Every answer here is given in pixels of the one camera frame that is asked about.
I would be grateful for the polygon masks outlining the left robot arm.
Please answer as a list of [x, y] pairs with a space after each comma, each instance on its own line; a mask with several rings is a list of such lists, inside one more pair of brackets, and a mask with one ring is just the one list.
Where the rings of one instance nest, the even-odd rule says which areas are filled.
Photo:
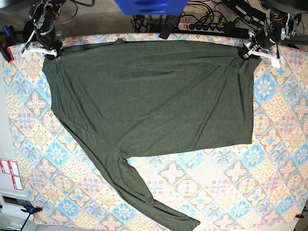
[[243, 60], [258, 57], [268, 58], [271, 65], [280, 68], [281, 57], [277, 50], [270, 53], [270, 48], [278, 47], [279, 43], [307, 45], [306, 35], [297, 35], [295, 28], [301, 16], [308, 12], [306, 0], [261, 0], [260, 4], [270, 10], [269, 21], [260, 30], [249, 30], [248, 39], [238, 50]]

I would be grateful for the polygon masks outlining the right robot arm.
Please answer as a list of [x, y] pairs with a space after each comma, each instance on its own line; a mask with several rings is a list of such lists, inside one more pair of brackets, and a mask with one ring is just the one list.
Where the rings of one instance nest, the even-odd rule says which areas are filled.
[[54, 22], [58, 20], [64, 0], [2, 0], [0, 13], [11, 14], [28, 8], [27, 24], [23, 31], [15, 31], [13, 26], [2, 26], [0, 34], [6, 42], [0, 44], [0, 53], [8, 62], [13, 61], [10, 45], [20, 43], [17, 34], [22, 34], [24, 43], [20, 46], [23, 58], [32, 53], [41, 53], [48, 59], [58, 59], [62, 43], [57, 39]]

